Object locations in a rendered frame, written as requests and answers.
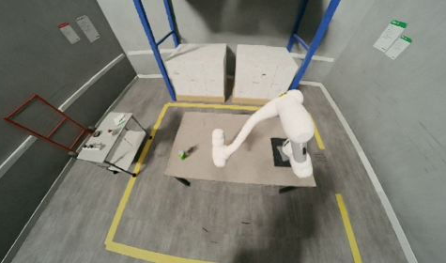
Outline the green drink can with yellow stripe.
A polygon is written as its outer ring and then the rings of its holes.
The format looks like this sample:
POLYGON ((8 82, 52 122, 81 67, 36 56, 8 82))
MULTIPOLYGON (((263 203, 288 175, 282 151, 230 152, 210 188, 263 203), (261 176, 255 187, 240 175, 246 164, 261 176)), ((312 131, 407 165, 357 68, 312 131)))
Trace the green drink can with yellow stripe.
MULTIPOLYGON (((187 157, 185 156, 184 157, 184 154, 185 154, 185 151, 184 150, 180 150, 179 152, 178 152, 178 155, 179 155, 179 157, 182 159, 182 160, 185 160, 187 157)), ((185 154, 186 155, 186 154, 185 154)))

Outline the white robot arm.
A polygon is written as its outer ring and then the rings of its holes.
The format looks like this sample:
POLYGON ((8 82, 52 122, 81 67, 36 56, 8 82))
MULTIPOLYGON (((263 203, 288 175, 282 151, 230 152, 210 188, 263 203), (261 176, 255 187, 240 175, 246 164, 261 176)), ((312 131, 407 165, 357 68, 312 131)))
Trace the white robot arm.
POLYGON ((302 102, 303 96, 296 89, 277 96, 248 119, 238 137, 230 146, 225 144, 223 130, 215 129, 212 133, 212 157, 215 165, 224 167, 231 154, 241 146, 258 122, 279 114, 285 135, 288 134, 289 138, 282 142, 282 146, 277 146, 283 161, 292 161, 292 169, 298 177, 307 178, 311 176, 313 167, 307 153, 307 141, 313 137, 315 128, 308 112, 301 105, 302 102), (294 151, 294 159, 292 150, 294 151))

